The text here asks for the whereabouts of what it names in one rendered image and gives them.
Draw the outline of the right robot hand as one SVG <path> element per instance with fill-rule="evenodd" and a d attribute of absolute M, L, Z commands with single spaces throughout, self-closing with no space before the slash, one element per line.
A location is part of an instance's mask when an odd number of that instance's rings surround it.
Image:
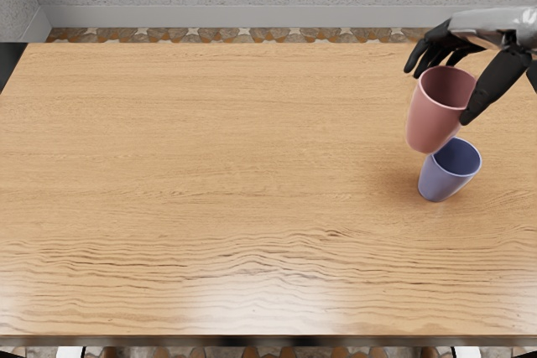
<path fill-rule="evenodd" d="M 496 56 L 480 74 L 459 117 L 466 126 L 499 100 L 522 76 L 537 93 L 537 6 L 484 8 L 453 13 L 418 41 L 404 72 L 418 79 L 442 61 L 455 66 L 486 49 Z"/>

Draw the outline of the pink cup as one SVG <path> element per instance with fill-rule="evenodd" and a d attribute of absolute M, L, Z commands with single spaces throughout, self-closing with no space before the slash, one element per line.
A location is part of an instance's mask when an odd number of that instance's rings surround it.
<path fill-rule="evenodd" d="M 426 70 L 417 80 L 410 101 L 407 144 L 417 152 L 431 154 L 454 137 L 476 83 L 470 73 L 456 67 Z"/>

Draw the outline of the lavender blue cup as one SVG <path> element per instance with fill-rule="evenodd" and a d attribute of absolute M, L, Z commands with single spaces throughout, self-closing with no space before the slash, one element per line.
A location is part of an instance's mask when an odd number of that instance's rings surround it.
<path fill-rule="evenodd" d="M 420 170 L 418 191 L 428 201 L 441 202 L 471 181 L 482 167 L 482 157 L 467 140 L 453 137 L 428 155 Z"/>

